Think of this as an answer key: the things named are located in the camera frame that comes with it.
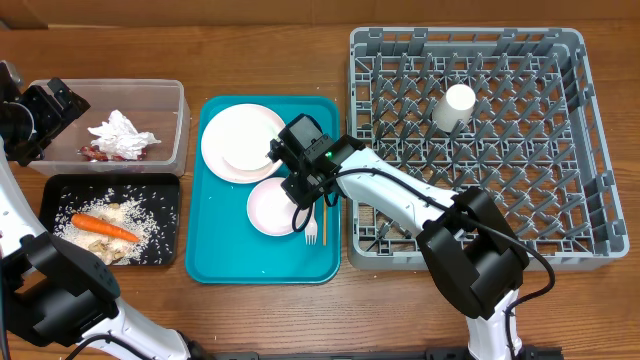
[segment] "crumpled tissue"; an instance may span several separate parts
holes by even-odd
[[[131,121],[120,111],[114,110],[109,115],[109,122],[102,122],[102,126],[88,128],[89,132],[98,137],[91,141],[100,151],[109,156],[120,155],[127,160],[138,160],[142,149],[151,144],[159,144],[150,132],[139,133]]]

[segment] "wooden tabletop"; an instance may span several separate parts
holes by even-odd
[[[584,35],[629,236],[640,236],[640,23],[430,23],[429,26],[574,27]],[[113,268],[122,296],[157,323],[183,331],[211,352],[262,354],[413,350],[465,346],[465,319],[427,272],[342,266],[320,286],[205,286],[185,271],[199,111],[223,94],[305,94],[346,110],[349,32],[354,26],[91,29],[0,32],[0,59],[26,83],[61,78],[177,79],[192,121],[179,255],[163,268]],[[46,178],[13,167],[32,208]],[[527,273],[521,293],[542,287]],[[562,346],[568,359],[640,358],[640,250],[593,272],[561,273],[547,296],[518,308],[526,344]],[[70,349],[37,348],[10,335],[14,359],[58,359]],[[106,359],[96,351],[85,358]]]

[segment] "carrot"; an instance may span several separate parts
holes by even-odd
[[[105,221],[86,214],[75,214],[71,217],[71,223],[78,229],[90,231],[102,235],[113,236],[119,239],[138,242],[138,237],[132,233],[111,225]]]

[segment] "dish rack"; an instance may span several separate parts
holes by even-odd
[[[431,112],[448,87],[477,94],[451,133]],[[487,190],[518,237],[557,270],[592,270],[629,237],[584,40],[573,29],[358,28],[351,33],[347,131],[431,185]],[[350,202],[349,260],[424,270],[412,234]],[[467,234],[465,246],[477,236]],[[531,259],[529,270],[542,266]]]

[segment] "blue tray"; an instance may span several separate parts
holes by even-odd
[[[306,245],[304,233],[271,237],[256,230],[247,216],[247,199],[256,184],[232,184],[214,175],[200,153],[200,138],[209,121],[237,104],[259,104],[285,123],[300,113],[311,115],[324,133],[340,136],[339,113],[318,96],[219,96],[200,112],[198,149],[189,213],[185,265],[205,284],[318,284],[331,280],[340,267],[340,202],[329,208],[327,246],[322,246],[322,199],[316,202],[318,241]],[[286,177],[282,166],[273,176]]]

